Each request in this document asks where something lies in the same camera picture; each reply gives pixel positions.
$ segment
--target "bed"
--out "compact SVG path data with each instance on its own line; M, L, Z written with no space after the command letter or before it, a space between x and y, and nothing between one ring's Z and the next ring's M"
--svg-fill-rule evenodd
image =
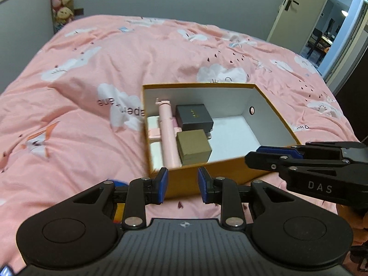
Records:
M357 141L315 67L287 49L177 20L74 21L0 96L0 266L24 267L15 234L27 217L106 179L147 175L144 111L117 111L109 101L142 109L143 84L175 82L255 83L302 143ZM262 179L286 189L277 174ZM336 212L334 204L302 197ZM198 196L147 206L148 222L219 214Z

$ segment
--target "open box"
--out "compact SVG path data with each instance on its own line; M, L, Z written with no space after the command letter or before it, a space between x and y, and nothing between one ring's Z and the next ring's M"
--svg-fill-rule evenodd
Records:
M149 139L149 130L159 128L156 99L169 100L172 114L176 105L204 104L212 120L207 163L169 169L166 198L199 194L197 169L204 166L212 177L225 176L244 184L267 171L247 167L244 156L261 145L300 144L286 121L255 84L174 83L143 85L145 134L148 144L149 174L154 178L163 167L161 142Z

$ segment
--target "door lock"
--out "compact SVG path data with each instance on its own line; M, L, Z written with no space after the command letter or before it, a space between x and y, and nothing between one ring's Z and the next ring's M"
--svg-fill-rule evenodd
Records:
M285 6L285 11L289 10L291 3L295 3L296 5L299 5L299 2L297 2L295 0L288 0L287 4Z

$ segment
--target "screw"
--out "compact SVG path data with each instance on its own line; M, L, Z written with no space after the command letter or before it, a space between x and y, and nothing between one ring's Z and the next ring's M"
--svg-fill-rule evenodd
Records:
M129 226L139 226L143 223L143 220L139 217L129 217L124 220L124 223Z
M230 226L240 226L244 223L243 219L240 219L238 217L231 217L226 219L226 224Z

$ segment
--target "olive green box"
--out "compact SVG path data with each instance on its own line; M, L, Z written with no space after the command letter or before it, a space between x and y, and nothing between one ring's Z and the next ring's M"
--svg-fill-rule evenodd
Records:
M176 136L176 143L183 165L207 163L212 152L202 129L179 132Z

